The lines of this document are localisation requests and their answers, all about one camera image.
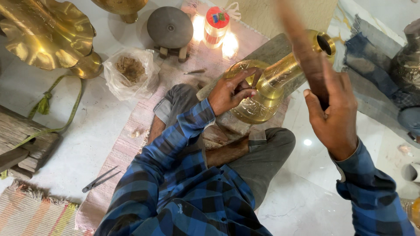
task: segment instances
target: engraved metal pot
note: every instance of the engraved metal pot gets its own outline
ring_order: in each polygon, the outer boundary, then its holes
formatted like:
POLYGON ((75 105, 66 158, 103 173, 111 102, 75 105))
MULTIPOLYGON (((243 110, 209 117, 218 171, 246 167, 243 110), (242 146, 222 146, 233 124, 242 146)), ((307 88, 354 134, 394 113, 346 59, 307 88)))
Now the engraved metal pot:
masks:
MULTIPOLYGON (((307 32, 313 50, 326 52, 328 60, 333 62, 336 53, 334 41, 326 33, 315 30, 308 30, 307 32)), ((241 61, 229 68, 224 77, 232 78, 241 70, 254 66, 264 68, 256 86, 258 93, 252 98, 242 100, 230 112, 245 123, 261 124, 276 114, 284 98, 284 86, 301 75, 303 71, 295 60, 293 53, 290 53, 272 65, 259 60, 241 61)), ((254 75, 246 78, 250 86, 253 80, 254 75)))
POLYGON ((420 19, 404 29, 405 45, 392 60, 392 78, 400 87, 420 94, 420 19))
POLYGON ((113 14, 118 14, 125 23, 137 21, 137 12, 141 10, 148 0, 92 0, 100 8, 113 14))

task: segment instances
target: pink rug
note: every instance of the pink rug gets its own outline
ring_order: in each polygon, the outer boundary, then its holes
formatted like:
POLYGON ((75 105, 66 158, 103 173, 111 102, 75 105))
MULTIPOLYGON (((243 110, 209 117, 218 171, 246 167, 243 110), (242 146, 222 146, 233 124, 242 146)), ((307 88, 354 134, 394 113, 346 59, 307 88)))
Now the pink rug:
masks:
MULTIPOLYGON (((186 13, 191 13, 193 16, 194 38, 190 42, 191 56, 184 64, 179 64, 178 58, 175 56, 171 56, 166 60, 157 59, 157 63, 161 68, 159 73, 161 83, 157 92, 149 100, 140 101, 134 108, 98 176, 114 166, 118 166, 116 171, 120 170, 121 173, 88 193, 77 212, 76 229, 94 231, 98 227, 108 209, 115 186, 134 156, 145 144, 154 116, 154 106, 162 99, 169 88, 180 83, 196 86, 198 80, 209 82, 216 79, 229 66, 240 61, 268 41, 268 38, 255 32, 243 23, 231 21, 232 34, 228 37, 228 46, 221 46, 213 50, 208 49, 201 42, 202 36, 200 37, 200 34, 203 34, 202 23, 204 18, 202 16, 205 15, 209 8, 206 4, 199 4, 198 13, 196 14, 196 10, 184 1, 181 9, 186 13), (202 68, 207 69, 203 75, 183 75, 186 71, 202 68), (135 130, 139 130, 141 135, 132 139, 131 133, 135 130)), ((278 113, 283 113, 284 115, 287 109, 287 102, 288 100, 286 99, 285 105, 282 106, 281 111, 278 113)))

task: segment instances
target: man's left hand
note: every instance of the man's left hand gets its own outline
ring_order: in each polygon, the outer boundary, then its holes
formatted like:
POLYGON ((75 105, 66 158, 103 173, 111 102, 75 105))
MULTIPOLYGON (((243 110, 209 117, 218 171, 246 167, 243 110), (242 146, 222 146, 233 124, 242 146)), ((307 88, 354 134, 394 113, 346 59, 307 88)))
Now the man's left hand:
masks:
POLYGON ((233 78, 221 78, 217 82, 208 97, 215 116, 237 107, 243 99, 257 94, 257 90, 251 89, 251 86, 245 81, 247 77, 255 74, 257 70, 260 69, 257 67, 244 69, 233 78))

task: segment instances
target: striped rug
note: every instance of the striped rug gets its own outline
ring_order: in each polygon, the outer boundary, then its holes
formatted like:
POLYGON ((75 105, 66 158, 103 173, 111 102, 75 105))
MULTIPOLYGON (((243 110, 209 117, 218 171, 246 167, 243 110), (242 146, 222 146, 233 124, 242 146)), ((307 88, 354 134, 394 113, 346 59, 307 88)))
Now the striped rug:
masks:
POLYGON ((74 230, 77 209, 15 180, 0 195, 0 236, 92 236, 74 230))

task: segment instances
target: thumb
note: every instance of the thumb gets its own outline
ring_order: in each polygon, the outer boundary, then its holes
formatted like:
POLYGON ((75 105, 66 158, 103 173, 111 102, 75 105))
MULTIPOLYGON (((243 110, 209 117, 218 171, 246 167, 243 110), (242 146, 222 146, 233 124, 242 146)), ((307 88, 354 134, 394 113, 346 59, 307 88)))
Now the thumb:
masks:
POLYGON ((321 108, 318 97, 310 89, 305 89, 303 95, 308 106, 310 122, 324 121, 324 111, 321 108))
POLYGON ((243 89, 239 93, 237 93, 235 96, 232 97, 232 101, 237 106, 243 99, 250 97, 251 95, 256 95, 256 94, 257 94, 257 91, 255 89, 243 89))

